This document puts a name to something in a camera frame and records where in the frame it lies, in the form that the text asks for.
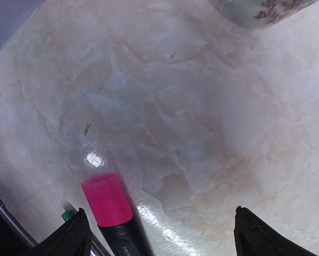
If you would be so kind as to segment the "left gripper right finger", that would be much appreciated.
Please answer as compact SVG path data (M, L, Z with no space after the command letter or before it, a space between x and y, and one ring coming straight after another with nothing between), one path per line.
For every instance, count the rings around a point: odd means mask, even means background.
M237 255L314 255L241 206L236 208L234 239Z

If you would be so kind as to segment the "pink highlighter marker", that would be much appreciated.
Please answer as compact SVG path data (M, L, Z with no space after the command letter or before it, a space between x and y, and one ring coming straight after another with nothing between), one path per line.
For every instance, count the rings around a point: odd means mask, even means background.
M117 173L95 176L83 181L81 186L97 226L114 255L153 255Z

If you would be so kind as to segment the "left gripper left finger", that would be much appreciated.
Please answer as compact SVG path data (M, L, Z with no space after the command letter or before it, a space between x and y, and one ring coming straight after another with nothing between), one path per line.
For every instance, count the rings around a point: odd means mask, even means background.
M92 233L85 211L80 208L68 221L23 255L90 255Z

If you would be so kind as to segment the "black pen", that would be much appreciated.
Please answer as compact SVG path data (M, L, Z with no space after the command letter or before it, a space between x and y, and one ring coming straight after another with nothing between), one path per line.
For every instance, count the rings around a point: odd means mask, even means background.
M72 218L73 215L74 215L73 211L67 210L61 215L61 217L64 220L64 222L67 222Z

